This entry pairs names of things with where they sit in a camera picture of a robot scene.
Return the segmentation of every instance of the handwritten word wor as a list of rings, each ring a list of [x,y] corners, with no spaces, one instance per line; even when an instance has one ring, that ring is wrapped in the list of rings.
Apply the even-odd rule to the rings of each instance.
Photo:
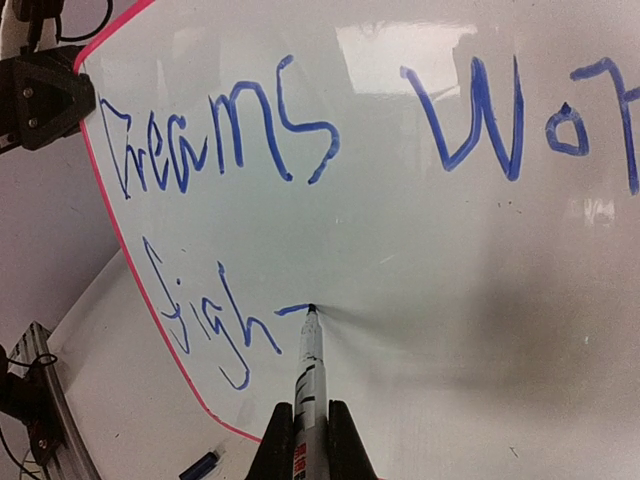
[[[187,310],[187,312],[184,312],[182,309],[182,305],[175,300],[175,292],[172,292],[169,289],[169,284],[160,271],[160,266],[163,264],[160,255],[158,255],[158,253],[154,250],[153,246],[146,237],[142,237],[142,242],[144,244],[147,258],[149,259],[151,267],[153,268],[156,278],[160,284],[160,287],[164,292],[165,301],[168,304],[168,307],[161,310],[160,314],[168,320],[177,322],[177,324],[179,325],[178,334],[176,334],[173,329],[169,329],[169,332],[171,333],[174,341],[186,355],[191,354],[190,332],[185,320],[185,317],[189,315],[188,312],[190,311],[191,315],[193,316],[193,320],[195,320],[198,325],[200,325],[202,334],[207,338],[207,340],[212,340],[212,333],[217,336],[222,335],[227,341],[229,348],[231,348],[234,355],[237,357],[238,362],[240,362],[240,364],[242,365],[242,368],[244,369],[244,378],[241,381],[233,381],[227,374],[227,372],[221,366],[218,366],[224,378],[235,390],[244,390],[245,388],[247,388],[251,381],[251,368],[244,358],[244,355],[242,354],[240,348],[238,348],[236,342],[229,333],[226,324],[220,318],[220,316],[218,316],[218,314],[222,315],[223,308],[220,305],[214,303],[208,297],[201,297],[195,305],[191,301],[189,301],[188,304],[190,309]],[[252,329],[254,326],[257,326],[268,340],[273,351],[278,355],[281,355],[282,350],[271,335],[269,328],[262,322],[262,320],[259,320],[255,317],[247,317],[245,319],[242,313],[240,313],[240,308],[236,303],[233,293],[231,292],[229,282],[227,281],[224,265],[220,262],[218,262],[218,276],[225,291],[227,300],[231,304],[233,315],[235,316],[236,320],[238,321],[238,325],[240,326],[244,347],[247,349],[251,348],[253,342]],[[177,278],[175,282],[178,287],[182,285],[182,280],[180,278]]]
[[[292,62],[293,56],[288,55],[282,59],[276,68],[277,110],[282,126],[286,130],[296,134],[324,130],[327,131],[331,137],[331,143],[329,144],[325,155],[307,181],[309,185],[313,185],[322,177],[322,174],[327,167],[327,163],[338,154],[338,151],[340,150],[340,133],[334,125],[325,121],[298,124],[291,122],[287,115],[287,109],[284,101],[282,71]],[[220,175],[224,175],[226,170],[223,139],[220,130],[220,112],[223,107],[231,124],[235,163],[240,168],[244,166],[242,134],[237,108],[238,97],[243,92],[253,92],[258,100],[262,110],[267,145],[269,147],[269,152],[271,153],[274,166],[282,180],[285,182],[291,182],[293,180],[293,175],[287,169],[284,159],[280,153],[280,149],[278,148],[269,100],[262,86],[258,82],[251,81],[237,82],[231,89],[229,96],[219,95],[215,99],[211,97],[208,99],[213,123],[213,132],[216,139],[217,166]],[[155,179],[155,183],[160,190],[165,191],[169,181],[173,179],[180,192],[187,193],[191,171],[196,173],[202,171],[209,160],[209,136],[207,135],[204,137],[200,143],[201,146],[199,146],[196,151],[191,142],[184,135],[179,133],[185,132],[188,128],[188,120],[185,116],[175,113],[171,114],[167,119],[166,127],[164,128],[165,133],[163,134],[163,129],[160,128],[156,121],[156,114],[151,110],[147,120],[147,144],[144,148],[136,147],[131,145],[129,142],[129,134],[133,126],[133,117],[129,113],[116,108],[106,98],[100,97],[98,104],[102,115],[109,151],[111,153],[113,165],[115,167],[124,198],[127,200],[131,198],[129,182],[131,165],[135,168],[135,173],[137,174],[140,182],[140,187],[144,192],[149,188],[147,184],[148,171],[145,171],[145,168],[148,170],[148,165],[150,165],[153,170],[153,179]],[[117,150],[114,146],[114,135],[112,133],[113,127],[109,127],[109,119],[117,121],[119,125],[125,128],[125,145],[122,151]],[[161,157],[164,157],[164,163],[159,167],[158,162],[161,161]]]
[[[629,104],[640,98],[640,87],[626,90],[620,69],[613,60],[606,57],[592,65],[574,70],[569,77],[573,81],[578,81],[586,80],[602,73],[609,73],[613,80],[613,86],[620,108],[620,116],[622,118],[629,190],[632,195],[636,195],[640,189],[640,182],[638,181]],[[520,74],[518,72],[518,61],[516,57],[513,58],[513,138],[510,156],[507,156],[493,113],[487,71],[479,58],[474,57],[471,61],[471,130],[467,139],[453,154],[449,153],[440,122],[438,121],[438,115],[417,73],[410,68],[400,67],[400,76],[409,81],[422,104],[422,108],[424,109],[435,138],[442,166],[446,171],[452,171],[460,165],[476,147],[480,140],[482,120],[484,119],[491,145],[493,146],[493,150],[505,176],[511,181],[515,181],[520,177],[520,167],[524,150],[524,96],[520,86]],[[564,122],[571,122],[573,124],[578,140],[577,145],[571,145],[558,140],[556,131],[558,126]],[[565,102],[557,113],[551,115],[547,122],[545,132],[547,143],[551,150],[572,156],[585,156],[589,154],[589,138],[584,121],[580,113],[568,103]]]

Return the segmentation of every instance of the white marker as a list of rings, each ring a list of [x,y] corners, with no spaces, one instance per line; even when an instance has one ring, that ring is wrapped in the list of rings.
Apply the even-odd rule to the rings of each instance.
[[[322,361],[322,328],[316,306],[309,305],[300,339],[293,432],[294,480],[329,480],[327,457],[327,383]]]

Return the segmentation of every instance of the marker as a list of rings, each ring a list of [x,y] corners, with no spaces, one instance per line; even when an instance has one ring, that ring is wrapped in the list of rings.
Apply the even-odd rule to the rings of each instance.
[[[293,480],[329,480],[327,383],[322,361],[322,328],[309,304],[300,338],[293,420]]]

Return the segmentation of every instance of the pink border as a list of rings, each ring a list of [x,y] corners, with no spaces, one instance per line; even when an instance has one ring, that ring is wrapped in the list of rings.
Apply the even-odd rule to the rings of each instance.
[[[76,58],[75,65],[74,65],[74,71],[76,73],[78,73],[80,71],[80,67],[85,62],[85,60],[89,57],[89,55],[91,55],[111,35],[116,33],[119,29],[121,29],[131,19],[133,19],[136,15],[138,15],[140,12],[142,12],[145,8],[147,8],[153,2],[154,2],[154,0],[138,0],[135,5],[133,5],[131,8],[129,8],[126,12],[124,12],[120,17],[118,17],[116,20],[114,20],[111,24],[109,24],[102,32],[100,32],[94,38],[93,41],[91,41],[91,43],[89,45],[87,45],[85,48],[82,49],[82,51],[80,52],[80,54]],[[195,385],[191,381],[191,378],[187,374],[187,371],[185,370],[184,365],[182,365],[182,362],[180,362],[180,358],[178,357],[178,354],[176,353],[176,351],[173,348],[173,346],[171,345],[171,341],[169,340],[169,337],[167,336],[167,333],[165,332],[164,328],[162,327],[162,323],[160,322],[160,319],[158,318],[158,315],[155,312],[155,309],[153,308],[151,300],[149,299],[149,295],[147,294],[146,290],[144,289],[144,286],[142,285],[142,281],[140,280],[140,276],[138,275],[138,272],[137,272],[137,270],[135,269],[135,267],[133,265],[133,261],[131,260],[131,255],[129,254],[129,250],[127,249],[127,245],[124,242],[124,238],[122,237],[122,232],[120,231],[120,228],[118,226],[118,222],[116,221],[115,214],[113,213],[113,208],[111,207],[111,203],[109,203],[109,197],[107,195],[107,191],[105,189],[104,183],[102,182],[102,177],[100,176],[100,171],[98,170],[98,165],[96,163],[96,157],[95,157],[95,155],[93,153],[93,149],[91,148],[91,142],[89,142],[89,135],[87,133],[87,126],[86,126],[84,120],[80,122],[80,128],[82,130],[82,136],[84,137],[84,141],[87,144],[87,150],[89,151],[89,157],[91,158],[91,164],[93,165],[93,171],[94,171],[94,173],[96,175],[96,180],[98,181],[98,185],[100,186],[100,193],[102,194],[102,198],[104,200],[104,204],[107,207],[107,212],[109,212],[109,218],[111,218],[111,224],[113,225],[113,229],[116,232],[116,236],[118,237],[118,241],[120,242],[120,246],[122,247],[122,251],[124,252],[124,256],[126,257],[127,263],[129,264],[129,269],[133,273],[133,277],[135,278],[136,283],[138,284],[138,288],[140,289],[140,293],[142,293],[142,297],[144,298],[144,301],[147,304],[147,307],[149,308],[149,311],[151,312],[151,315],[153,316],[153,320],[155,321],[156,326],[158,327],[158,330],[160,330],[160,334],[162,335],[164,343],[166,343],[167,347],[169,347],[169,351],[171,352],[171,355],[173,356],[173,359],[175,360],[175,362],[178,364],[178,368],[180,368],[180,371],[182,372],[182,375],[184,376],[184,378],[187,381],[187,383],[189,384],[189,387],[191,388],[191,391],[193,392],[193,394],[198,399],[198,403],[200,403],[202,408],[204,408],[204,410],[209,414],[209,416],[211,416],[211,418],[213,418],[220,425],[225,427],[227,430],[229,430],[229,431],[231,431],[233,433],[236,433],[238,435],[241,435],[241,436],[243,436],[245,438],[248,438],[250,440],[253,440],[254,442],[260,442],[260,438],[254,436],[254,435],[251,435],[251,434],[249,434],[247,432],[243,432],[242,430],[239,430],[239,429],[229,425],[228,423],[223,422],[222,420],[220,420],[220,418],[218,418],[218,416],[215,413],[213,413],[211,410],[209,410],[209,408],[205,404],[204,400],[202,399],[202,396],[200,395],[200,393],[196,389]]]

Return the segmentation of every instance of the whiteboard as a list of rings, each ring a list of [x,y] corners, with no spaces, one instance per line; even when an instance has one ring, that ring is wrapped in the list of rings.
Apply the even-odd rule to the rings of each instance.
[[[158,0],[103,32],[83,132],[203,408],[257,440],[313,302],[378,475],[631,476],[602,435],[640,431],[638,20]]]

